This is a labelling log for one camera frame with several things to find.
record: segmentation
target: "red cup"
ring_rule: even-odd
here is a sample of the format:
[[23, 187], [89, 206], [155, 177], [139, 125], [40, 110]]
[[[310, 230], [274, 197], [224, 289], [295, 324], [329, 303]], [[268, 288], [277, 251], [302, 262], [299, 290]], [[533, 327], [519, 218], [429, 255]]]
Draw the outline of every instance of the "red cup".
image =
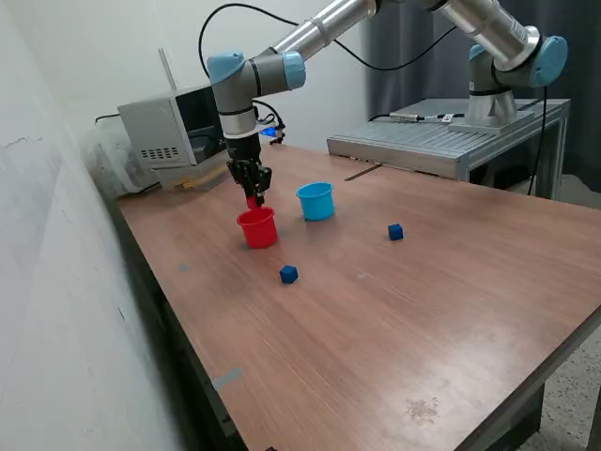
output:
[[278, 241], [278, 230], [273, 216], [275, 211], [269, 207], [248, 210], [238, 217], [246, 243], [251, 249], [265, 249]]

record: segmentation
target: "blue cube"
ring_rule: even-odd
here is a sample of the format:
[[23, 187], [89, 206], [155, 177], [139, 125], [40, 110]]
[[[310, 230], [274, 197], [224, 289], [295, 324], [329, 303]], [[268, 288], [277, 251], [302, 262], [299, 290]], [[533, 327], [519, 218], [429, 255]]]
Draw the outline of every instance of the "blue cube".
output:
[[388, 226], [388, 236], [391, 241], [399, 241], [405, 238], [403, 234], [403, 227], [400, 224], [393, 224]]
[[280, 270], [280, 277], [283, 283], [287, 285], [294, 284], [294, 281], [299, 278], [299, 272], [294, 266], [285, 265]]

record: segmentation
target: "gray curtain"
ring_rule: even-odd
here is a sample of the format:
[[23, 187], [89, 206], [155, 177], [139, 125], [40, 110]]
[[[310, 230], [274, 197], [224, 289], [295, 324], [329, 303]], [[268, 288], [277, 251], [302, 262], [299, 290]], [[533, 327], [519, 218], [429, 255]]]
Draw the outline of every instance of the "gray curtain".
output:
[[[571, 99], [564, 172], [601, 192], [601, 2], [574, 0], [501, 0], [523, 24], [546, 35], [564, 36], [570, 46], [561, 79], [549, 97]], [[410, 60], [452, 27], [439, 14], [421, 10], [412, 0], [388, 3], [368, 25], [369, 61], [390, 67]], [[428, 56], [404, 70], [370, 71], [370, 114], [385, 114], [424, 98], [467, 98], [468, 53], [473, 42], [454, 31]], [[516, 90], [517, 98], [538, 98], [540, 91]]]

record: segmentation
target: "cable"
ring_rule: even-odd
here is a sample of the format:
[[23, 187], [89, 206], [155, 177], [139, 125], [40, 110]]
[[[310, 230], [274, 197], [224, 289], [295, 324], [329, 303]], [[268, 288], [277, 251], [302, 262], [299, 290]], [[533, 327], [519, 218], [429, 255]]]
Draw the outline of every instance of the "cable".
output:
[[536, 162], [534, 163], [534, 171], [532, 173], [532, 177], [530, 179], [530, 188], [528, 188], [528, 195], [532, 195], [532, 186], [534, 184], [534, 178], [536, 177], [536, 173], [538, 172], [538, 164], [541, 161], [541, 154], [543, 153], [543, 142], [545, 141], [545, 127], [547, 125], [547, 87], [545, 86], [545, 90], [543, 93], [543, 125], [541, 127], [541, 137], [538, 140], [538, 150], [536, 152]]
[[[413, 117], [415, 120], [407, 120], [406, 119], [405, 122], [423, 122], [426, 119], [433, 119], [433, 118], [435, 118], [435, 119], [443, 119], [445, 116], [447, 116], [447, 115], [440, 114], [440, 115], [433, 115], [433, 116], [426, 116], [426, 117], [424, 117], [424, 116], [417, 116], [416, 115], [415, 117]], [[454, 113], [453, 114], [453, 117], [465, 117], [465, 116], [466, 115], [463, 114], [463, 113]], [[372, 120], [376, 120], [379, 117], [397, 118], [397, 117], [393, 117], [391, 115], [375, 115], [373, 117], [370, 117], [369, 120], [368, 120], [368, 122], [371, 122]], [[402, 117], [399, 117], [398, 119], [399, 119], [399, 121], [403, 122], [403, 118]]]
[[275, 114], [269, 113], [262, 119], [258, 119], [258, 122], [261, 124], [269, 124], [270, 122], [275, 120]]
[[376, 120], [376, 119], [378, 119], [380, 117], [390, 117], [390, 116], [391, 115], [375, 115], [375, 116], [372, 116], [369, 119], [367, 119], [367, 122], [371, 122], [372, 120]]
[[285, 126], [284, 122], [282, 121], [282, 117], [280, 116], [280, 114], [275, 111], [275, 108], [273, 108], [271, 105], [269, 105], [266, 101], [257, 101], [257, 100], [253, 100], [253, 103], [256, 103], [257, 105], [261, 105], [266, 107], [267, 109], [269, 109], [278, 119], [278, 122], [280, 123], [281, 126]]
[[96, 118], [96, 120], [94, 120], [94, 123], [98, 124], [98, 121], [101, 119], [108, 119], [109, 117], [119, 117], [119, 116], [121, 116], [119, 113], [117, 113], [116, 115], [99, 116]]
[[[218, 8], [215, 8], [213, 10], [213, 12], [211, 12], [208, 17], [205, 19], [205, 22], [203, 23], [203, 26], [200, 30], [200, 36], [198, 37], [198, 56], [200, 57], [200, 64], [202, 64], [203, 66], [203, 71], [205, 72], [206, 76], [208, 77], [208, 70], [207, 70], [207, 66], [205, 64], [205, 58], [203, 57], [203, 37], [205, 36], [205, 31], [207, 30], [207, 25], [210, 22], [210, 20], [221, 10], [226, 9], [226, 8], [247, 8], [247, 9], [251, 9], [253, 11], [257, 11], [257, 12], [261, 12], [269, 17], [271, 17], [272, 19], [275, 19], [276, 21], [282, 22], [282, 23], [287, 23], [288, 25], [293, 25], [293, 26], [298, 26], [299, 24], [293, 21], [289, 21], [288, 19], [284, 19], [283, 17], [277, 16], [263, 8], [259, 8], [259, 7], [255, 7], [253, 5], [247, 5], [245, 3], [226, 3], [225, 5], [221, 5]], [[360, 63], [362, 63], [363, 65], [365, 65], [366, 67], [368, 67], [369, 69], [372, 70], [380, 70], [380, 71], [391, 71], [391, 70], [400, 70], [403, 68], [406, 68], [407, 66], [413, 64], [414, 62], [416, 62], [418, 59], [422, 58], [423, 56], [425, 56], [428, 52], [430, 52], [434, 47], [436, 47], [436, 45], [441, 42], [444, 38], [446, 38], [449, 34], [451, 34], [452, 31], [456, 30], [456, 26], [454, 26], [453, 28], [451, 28], [450, 30], [446, 31], [442, 36], [440, 36], [438, 39], [436, 39], [432, 45], [430, 45], [428, 48], [426, 48], [423, 52], [421, 52], [420, 54], [418, 54], [417, 56], [415, 56], [413, 59], [411, 59], [410, 61], [408, 61], [407, 63], [403, 63], [400, 64], [399, 66], [395, 66], [393, 68], [379, 68], [377, 66], [374, 66], [372, 64], [369, 64], [368, 62], [364, 61], [363, 59], [361, 59], [359, 56], [357, 56], [355, 53], [353, 53], [345, 44], [343, 44], [342, 42], [340, 42], [338, 39], [335, 39], [334, 42], [336, 44], [338, 44], [345, 52], [347, 52], [348, 54], [350, 54], [353, 58], [355, 58], [357, 61], [359, 61]]]
[[428, 48], [426, 48], [423, 52], [421, 52], [420, 54], [418, 54], [417, 56], [415, 56], [413, 59], [410, 59], [407, 63], [403, 63], [403, 64], [400, 64], [398, 66], [394, 66], [393, 68], [379, 68], [377, 66], [373, 66], [373, 65], [369, 64], [367, 61], [362, 60], [356, 54], [354, 54], [345, 44], [343, 44], [341, 42], [338, 42], [338, 41], [336, 41], [336, 43], [340, 47], [342, 47], [342, 49], [345, 52], [347, 52], [348, 54], [350, 54], [353, 58], [355, 58], [357, 61], [359, 61], [360, 63], [362, 63], [363, 65], [365, 65], [369, 69], [379, 70], [381, 72], [388, 72], [388, 71], [392, 71], [392, 70], [401, 70], [401, 69], [404, 69], [407, 66], [410, 66], [411, 64], [413, 64], [414, 62], [416, 62], [418, 59], [426, 56], [428, 52], [430, 52], [434, 47], [436, 47], [438, 45], [439, 42], [441, 42], [443, 39], [445, 39], [447, 36], [449, 36], [451, 34], [451, 32], [455, 31], [456, 29], [457, 29], [457, 27], [454, 26], [453, 28], [451, 28], [450, 30], [448, 30], [444, 34], [442, 34], [440, 36], [440, 38], [438, 38], [434, 42], [432, 42], [432, 44]]
[[257, 11], [257, 12], [262, 12], [263, 14], [270, 16], [272, 19], [275, 19], [276, 21], [280, 21], [283, 23], [287, 23], [288, 25], [293, 25], [293, 26], [297, 26], [298, 24], [296, 22], [292, 22], [289, 21], [287, 19], [284, 19], [280, 16], [276, 16], [275, 14], [270, 13], [269, 11], [263, 9], [263, 8], [259, 8], [259, 7], [255, 7], [253, 5], [247, 5], [245, 3], [226, 3], [224, 5], [221, 5], [218, 8], [215, 8], [213, 10], [213, 12], [211, 12], [208, 17], [205, 19], [205, 22], [203, 23], [203, 27], [200, 29], [200, 36], [198, 37], [198, 56], [200, 57], [200, 64], [203, 65], [203, 71], [205, 72], [205, 75], [208, 77], [208, 70], [207, 70], [207, 66], [205, 65], [205, 58], [203, 57], [203, 36], [205, 36], [205, 31], [207, 30], [207, 25], [210, 22], [210, 20], [221, 10], [223, 9], [227, 9], [227, 8], [247, 8], [247, 9], [252, 9], [253, 11]]

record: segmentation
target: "white wall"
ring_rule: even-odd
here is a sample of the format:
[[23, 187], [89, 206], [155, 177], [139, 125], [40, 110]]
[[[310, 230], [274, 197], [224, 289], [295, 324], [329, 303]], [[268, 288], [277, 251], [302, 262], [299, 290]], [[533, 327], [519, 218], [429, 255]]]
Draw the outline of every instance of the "white wall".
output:
[[110, 218], [2, 0], [0, 55], [0, 449], [183, 449]]
[[[75, 133], [124, 102], [169, 89], [158, 56], [168, 53], [178, 87], [208, 80], [198, 61], [198, 33], [217, 0], [6, 0], [42, 74]], [[329, 0], [248, 3], [302, 22]], [[227, 9], [208, 28], [205, 53], [252, 56], [290, 27], [250, 10]], [[362, 52], [361, 28], [342, 41]], [[304, 88], [270, 96], [290, 145], [326, 150], [326, 138], [366, 120], [364, 69], [332, 45], [308, 63]]]

